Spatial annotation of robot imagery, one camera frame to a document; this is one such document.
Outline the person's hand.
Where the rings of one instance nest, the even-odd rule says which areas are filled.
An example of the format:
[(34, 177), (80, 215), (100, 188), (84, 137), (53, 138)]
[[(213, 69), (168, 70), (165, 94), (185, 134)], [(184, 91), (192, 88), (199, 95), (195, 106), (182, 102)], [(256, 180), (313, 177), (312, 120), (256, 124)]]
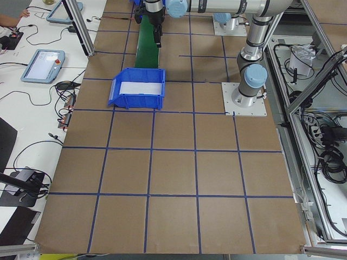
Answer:
[(20, 13), (19, 18), (22, 18), (22, 17), (29, 17), (29, 16), (30, 16), (30, 12), (29, 12), (27, 9), (24, 9), (24, 10)]

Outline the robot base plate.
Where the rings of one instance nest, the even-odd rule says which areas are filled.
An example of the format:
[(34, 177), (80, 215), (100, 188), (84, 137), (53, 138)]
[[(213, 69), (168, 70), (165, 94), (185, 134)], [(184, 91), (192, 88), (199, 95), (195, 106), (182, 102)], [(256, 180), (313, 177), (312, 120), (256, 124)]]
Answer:
[(233, 16), (230, 13), (214, 13), (213, 27), (217, 36), (246, 37), (248, 20), (242, 16)]
[(239, 92), (239, 83), (222, 82), (225, 115), (228, 116), (267, 116), (265, 102), (259, 90), (254, 97), (245, 97)]

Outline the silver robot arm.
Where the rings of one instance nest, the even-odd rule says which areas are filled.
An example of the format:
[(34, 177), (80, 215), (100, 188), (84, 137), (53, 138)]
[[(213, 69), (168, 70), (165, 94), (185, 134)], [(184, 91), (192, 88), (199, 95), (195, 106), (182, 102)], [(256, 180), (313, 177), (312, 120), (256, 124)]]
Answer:
[(283, 13), (291, 1), (141, 1), (134, 17), (139, 24), (142, 16), (147, 16), (153, 25), (154, 43), (161, 47), (162, 23), (165, 14), (180, 18), (187, 12), (230, 13), (232, 15), (252, 14), (246, 44), (239, 52), (241, 82), (232, 93), (233, 103), (242, 108), (251, 107), (257, 98), (258, 91), (267, 80), (266, 69), (258, 64), (262, 58), (265, 38), (271, 35), (269, 25), (274, 16)]
[(249, 24), (246, 18), (231, 13), (214, 13), (213, 19), (226, 31), (233, 31), (238, 29), (241, 25)]

